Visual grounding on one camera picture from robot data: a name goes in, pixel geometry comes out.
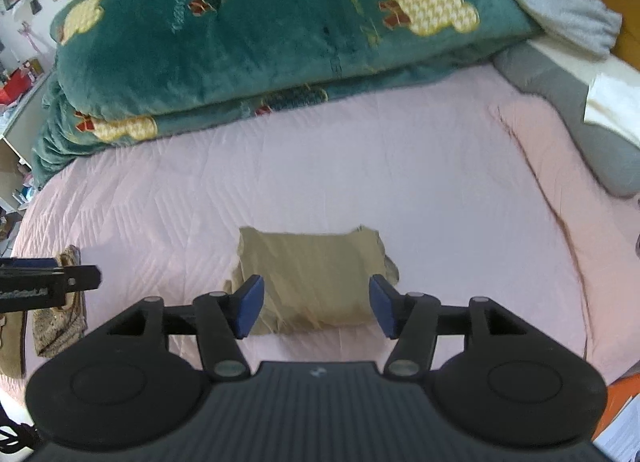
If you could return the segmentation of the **grey pillow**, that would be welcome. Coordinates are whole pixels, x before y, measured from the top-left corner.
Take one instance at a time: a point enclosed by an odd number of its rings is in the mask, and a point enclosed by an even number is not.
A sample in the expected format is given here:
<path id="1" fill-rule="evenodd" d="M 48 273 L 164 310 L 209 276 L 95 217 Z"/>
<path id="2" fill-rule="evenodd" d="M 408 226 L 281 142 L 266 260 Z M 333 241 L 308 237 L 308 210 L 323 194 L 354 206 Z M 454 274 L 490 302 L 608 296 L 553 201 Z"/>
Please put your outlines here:
<path id="1" fill-rule="evenodd" d="M 608 193 L 639 193 L 639 150 L 611 130 L 584 122 L 588 84 L 528 42 L 492 58 L 496 70 L 523 93 L 547 100 L 560 114 L 576 148 Z"/>

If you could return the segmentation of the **grey fleece garment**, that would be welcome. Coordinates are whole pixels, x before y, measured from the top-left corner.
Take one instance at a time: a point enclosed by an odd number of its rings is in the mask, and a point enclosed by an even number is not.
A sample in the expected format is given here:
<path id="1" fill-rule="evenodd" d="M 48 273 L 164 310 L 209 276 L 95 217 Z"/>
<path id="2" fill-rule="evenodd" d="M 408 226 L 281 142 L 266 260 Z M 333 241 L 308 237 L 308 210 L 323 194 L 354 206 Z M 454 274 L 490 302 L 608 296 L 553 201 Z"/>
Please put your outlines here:
<path id="1" fill-rule="evenodd" d="M 623 15 L 602 0 L 515 0 L 550 36 L 604 60 L 616 45 Z"/>

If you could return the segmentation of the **tan khaki t-shirt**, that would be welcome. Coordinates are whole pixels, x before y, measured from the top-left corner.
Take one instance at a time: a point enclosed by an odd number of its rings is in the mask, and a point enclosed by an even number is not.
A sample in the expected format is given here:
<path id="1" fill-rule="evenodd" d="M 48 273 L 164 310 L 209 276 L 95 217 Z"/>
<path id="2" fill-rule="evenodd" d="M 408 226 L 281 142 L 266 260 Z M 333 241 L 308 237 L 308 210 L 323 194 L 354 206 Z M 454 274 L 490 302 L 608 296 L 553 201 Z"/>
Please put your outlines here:
<path id="1" fill-rule="evenodd" d="M 373 320 L 372 275 L 399 282 L 399 269 L 378 231 L 367 227 L 346 234 L 267 233 L 244 227 L 238 256 L 224 292 L 235 292 L 254 274 L 265 282 L 254 335 L 367 324 Z"/>

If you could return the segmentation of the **folded olive brown garment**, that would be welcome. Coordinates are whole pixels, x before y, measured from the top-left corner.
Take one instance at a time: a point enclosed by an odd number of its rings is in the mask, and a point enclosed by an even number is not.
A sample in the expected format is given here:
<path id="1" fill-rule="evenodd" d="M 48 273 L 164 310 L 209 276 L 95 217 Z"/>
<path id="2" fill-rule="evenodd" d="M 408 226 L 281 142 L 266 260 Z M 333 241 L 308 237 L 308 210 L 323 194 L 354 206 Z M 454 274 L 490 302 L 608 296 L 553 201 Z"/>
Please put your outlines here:
<path id="1" fill-rule="evenodd" d="M 25 326 L 24 312 L 9 312 L 1 315 L 1 373 L 8 378 L 22 378 L 25 372 Z"/>

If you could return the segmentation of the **pink pillow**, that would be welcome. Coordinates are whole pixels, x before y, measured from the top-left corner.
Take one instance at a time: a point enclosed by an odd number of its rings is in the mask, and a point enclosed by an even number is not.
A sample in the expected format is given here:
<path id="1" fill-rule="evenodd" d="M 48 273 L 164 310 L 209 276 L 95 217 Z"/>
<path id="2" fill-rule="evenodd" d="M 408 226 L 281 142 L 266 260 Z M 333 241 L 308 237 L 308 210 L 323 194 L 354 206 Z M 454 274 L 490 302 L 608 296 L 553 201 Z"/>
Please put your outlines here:
<path id="1" fill-rule="evenodd" d="M 524 154 L 576 263 L 587 318 L 586 359 L 613 383 L 639 362 L 639 208 L 599 185 L 558 112 L 539 96 L 490 113 Z"/>

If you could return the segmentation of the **folded speckled brown garment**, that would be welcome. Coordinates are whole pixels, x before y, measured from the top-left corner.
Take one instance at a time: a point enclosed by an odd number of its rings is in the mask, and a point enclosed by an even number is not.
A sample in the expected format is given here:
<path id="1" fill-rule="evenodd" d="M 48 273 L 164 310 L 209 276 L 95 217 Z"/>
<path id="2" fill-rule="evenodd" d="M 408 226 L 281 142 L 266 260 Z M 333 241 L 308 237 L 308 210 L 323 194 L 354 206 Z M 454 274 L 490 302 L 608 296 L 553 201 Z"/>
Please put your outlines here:
<path id="1" fill-rule="evenodd" d="M 68 245 L 54 258 L 35 261 L 37 268 L 79 266 L 80 263 L 80 249 L 75 245 Z M 84 337 L 87 330 L 85 294 L 67 294 L 63 306 L 35 310 L 32 320 L 36 355 L 52 358 Z"/>

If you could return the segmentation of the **pink quilted bed sheet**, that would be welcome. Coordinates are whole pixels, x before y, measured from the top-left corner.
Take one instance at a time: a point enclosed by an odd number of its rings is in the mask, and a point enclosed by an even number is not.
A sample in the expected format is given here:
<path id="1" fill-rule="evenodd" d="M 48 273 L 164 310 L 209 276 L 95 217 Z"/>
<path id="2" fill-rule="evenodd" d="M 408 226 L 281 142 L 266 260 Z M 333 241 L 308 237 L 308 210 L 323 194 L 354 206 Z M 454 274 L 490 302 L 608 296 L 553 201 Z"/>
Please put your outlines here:
<path id="1" fill-rule="evenodd" d="M 576 354 L 582 283 L 564 232 L 495 113 L 493 67 L 77 159 L 37 194 L 13 252 L 67 245 L 102 273 L 97 327 L 147 296 L 224 286 L 240 231 L 378 231 L 401 292 L 498 301 Z"/>

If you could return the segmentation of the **green plush bear blanket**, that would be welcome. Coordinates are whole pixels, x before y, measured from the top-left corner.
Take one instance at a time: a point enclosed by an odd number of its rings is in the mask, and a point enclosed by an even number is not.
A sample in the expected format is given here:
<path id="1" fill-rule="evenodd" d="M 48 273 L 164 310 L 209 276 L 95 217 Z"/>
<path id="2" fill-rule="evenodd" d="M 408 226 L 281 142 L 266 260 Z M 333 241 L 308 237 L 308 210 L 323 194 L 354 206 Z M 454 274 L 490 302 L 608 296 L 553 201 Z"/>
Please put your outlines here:
<path id="1" fill-rule="evenodd" d="M 539 32 L 514 0 L 73 0 L 32 149 L 43 187 L 109 147 L 427 84 Z"/>

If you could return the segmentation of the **white side shelf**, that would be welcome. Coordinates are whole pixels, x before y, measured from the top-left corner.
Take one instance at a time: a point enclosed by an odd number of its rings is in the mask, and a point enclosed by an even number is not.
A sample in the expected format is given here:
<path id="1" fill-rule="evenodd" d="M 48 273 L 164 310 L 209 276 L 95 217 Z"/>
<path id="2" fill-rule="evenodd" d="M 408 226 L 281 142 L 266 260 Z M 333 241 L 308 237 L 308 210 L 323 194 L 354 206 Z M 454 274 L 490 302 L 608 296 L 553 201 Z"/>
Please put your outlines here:
<path id="1" fill-rule="evenodd" d="M 50 76 L 51 73 L 47 72 L 39 78 L 17 102 L 11 116 L 1 123 L 1 208 L 7 213 L 18 208 L 13 196 L 22 185 L 18 165 L 32 169 L 32 148 L 47 116 L 42 98 Z"/>

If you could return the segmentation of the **red plastic basin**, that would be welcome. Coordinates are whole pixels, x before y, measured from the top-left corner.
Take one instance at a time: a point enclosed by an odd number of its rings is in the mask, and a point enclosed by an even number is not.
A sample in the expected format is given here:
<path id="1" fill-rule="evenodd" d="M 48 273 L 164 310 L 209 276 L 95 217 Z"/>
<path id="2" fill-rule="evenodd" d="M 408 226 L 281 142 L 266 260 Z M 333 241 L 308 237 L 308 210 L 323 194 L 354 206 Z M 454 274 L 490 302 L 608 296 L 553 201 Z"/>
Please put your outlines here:
<path id="1" fill-rule="evenodd" d="M 1 84 L 0 103 L 10 105 L 30 88 L 32 88 L 32 81 L 29 76 L 22 70 L 14 70 Z"/>

